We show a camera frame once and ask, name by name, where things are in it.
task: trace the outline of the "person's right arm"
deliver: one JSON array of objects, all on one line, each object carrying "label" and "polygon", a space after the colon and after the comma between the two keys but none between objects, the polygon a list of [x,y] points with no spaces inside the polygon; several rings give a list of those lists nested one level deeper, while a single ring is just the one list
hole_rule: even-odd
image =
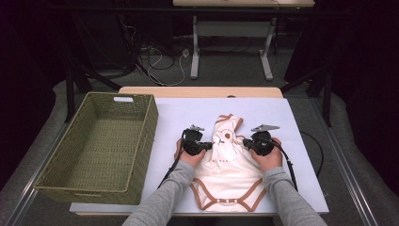
[{"label": "person's right arm", "polygon": [[322,218],[294,189],[291,178],[282,168],[282,153],[278,148],[266,156],[251,150],[252,158],[263,172],[263,185],[276,205],[279,217],[285,226],[326,225]]}]

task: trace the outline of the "person's left hand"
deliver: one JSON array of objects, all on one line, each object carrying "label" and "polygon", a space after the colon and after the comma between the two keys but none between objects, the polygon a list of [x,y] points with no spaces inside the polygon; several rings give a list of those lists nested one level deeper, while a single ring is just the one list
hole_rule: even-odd
[{"label": "person's left hand", "polygon": [[[180,150],[180,145],[182,145],[182,140],[179,139],[176,142],[176,153],[174,154],[174,158],[176,159],[177,156],[179,155],[179,150]],[[187,152],[183,152],[182,155],[180,155],[180,160],[190,164],[191,166],[193,166],[194,168],[197,166],[197,164],[200,162],[200,160],[202,160],[203,156],[205,156],[205,149],[202,150],[199,154],[197,155],[190,155]]]}]

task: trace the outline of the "baby clothes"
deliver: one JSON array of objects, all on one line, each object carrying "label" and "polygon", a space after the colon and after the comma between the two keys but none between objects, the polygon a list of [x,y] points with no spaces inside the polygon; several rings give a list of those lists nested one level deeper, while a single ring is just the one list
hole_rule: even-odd
[{"label": "baby clothes", "polygon": [[235,131],[243,119],[221,115],[215,123],[213,148],[196,168],[191,188],[199,209],[252,212],[266,193],[262,172]]}]

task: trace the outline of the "green basket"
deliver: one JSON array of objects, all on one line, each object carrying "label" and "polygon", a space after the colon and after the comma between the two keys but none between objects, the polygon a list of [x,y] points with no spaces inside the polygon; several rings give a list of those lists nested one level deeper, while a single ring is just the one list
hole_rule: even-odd
[{"label": "green basket", "polygon": [[152,95],[88,93],[34,188],[61,202],[139,204],[157,120]]}]

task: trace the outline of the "garment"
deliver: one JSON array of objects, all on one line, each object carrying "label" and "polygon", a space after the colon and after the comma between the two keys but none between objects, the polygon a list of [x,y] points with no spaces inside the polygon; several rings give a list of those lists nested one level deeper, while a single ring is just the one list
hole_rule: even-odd
[{"label": "garment", "polygon": [[[123,226],[167,225],[174,207],[184,190],[194,178],[195,169],[179,161],[176,169],[147,200],[141,203]],[[326,223],[311,206],[295,191],[293,183],[283,168],[274,168],[263,174],[263,184],[278,208],[285,226],[319,226]]]},{"label": "garment", "polygon": [[266,193],[259,165],[236,131],[240,117],[221,115],[215,122],[212,150],[196,168],[191,188],[199,209],[214,212],[252,212]]}]

